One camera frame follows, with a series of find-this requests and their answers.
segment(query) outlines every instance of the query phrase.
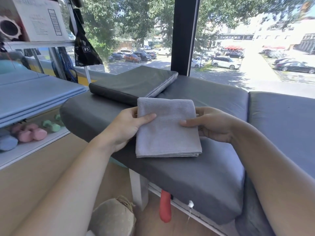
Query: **person's left arm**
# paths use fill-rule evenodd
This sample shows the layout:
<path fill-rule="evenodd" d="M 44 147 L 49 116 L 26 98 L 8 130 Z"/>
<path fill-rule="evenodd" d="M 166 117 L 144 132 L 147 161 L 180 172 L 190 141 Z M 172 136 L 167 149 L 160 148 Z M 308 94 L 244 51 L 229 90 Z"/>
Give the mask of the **person's left arm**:
<path fill-rule="evenodd" d="M 121 111 L 88 144 L 13 235 L 86 235 L 109 157 L 122 149 L 141 125 L 156 117 L 151 114 L 136 118 L 136 114 L 137 107 Z"/>

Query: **bus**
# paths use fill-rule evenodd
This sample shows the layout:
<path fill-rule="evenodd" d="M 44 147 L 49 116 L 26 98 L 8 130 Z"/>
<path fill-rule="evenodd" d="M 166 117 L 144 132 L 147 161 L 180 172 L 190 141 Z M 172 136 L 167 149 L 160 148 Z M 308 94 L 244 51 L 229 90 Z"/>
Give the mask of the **bus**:
<path fill-rule="evenodd" d="M 148 41 L 148 46 L 151 47 L 151 49 L 159 48 L 162 46 L 161 41 Z"/>

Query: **white box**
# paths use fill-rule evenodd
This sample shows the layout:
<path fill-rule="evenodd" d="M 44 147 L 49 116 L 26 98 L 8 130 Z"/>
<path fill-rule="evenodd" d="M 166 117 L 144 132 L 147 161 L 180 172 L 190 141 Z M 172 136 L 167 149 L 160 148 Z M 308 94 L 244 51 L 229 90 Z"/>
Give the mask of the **white box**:
<path fill-rule="evenodd" d="M 1 20 L 20 28 L 19 41 L 69 40 L 58 2 L 52 0 L 1 0 Z"/>

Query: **brown floor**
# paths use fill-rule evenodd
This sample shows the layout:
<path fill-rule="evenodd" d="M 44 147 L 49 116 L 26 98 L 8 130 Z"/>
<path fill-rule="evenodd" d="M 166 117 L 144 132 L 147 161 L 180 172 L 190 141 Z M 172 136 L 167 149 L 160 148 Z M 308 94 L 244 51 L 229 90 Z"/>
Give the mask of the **brown floor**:
<path fill-rule="evenodd" d="M 10 235 L 85 146 L 86 142 L 69 134 L 0 171 L 2 236 Z M 119 195 L 132 200 L 129 171 L 109 163 L 95 206 Z M 217 236 L 192 218 L 187 223 L 188 216 L 173 206 L 172 220 L 165 224 L 159 218 L 158 208 L 159 197 L 150 193 L 145 210 L 135 212 L 135 236 Z"/>

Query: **person's right hand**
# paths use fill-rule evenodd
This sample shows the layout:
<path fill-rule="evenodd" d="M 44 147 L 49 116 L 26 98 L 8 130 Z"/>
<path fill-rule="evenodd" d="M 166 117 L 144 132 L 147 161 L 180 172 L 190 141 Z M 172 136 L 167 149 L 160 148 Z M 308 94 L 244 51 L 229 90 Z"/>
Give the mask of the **person's right hand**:
<path fill-rule="evenodd" d="M 197 118 L 180 121 L 184 127 L 199 127 L 199 135 L 218 142 L 231 143 L 233 130 L 242 120 L 211 107 L 196 107 Z"/>

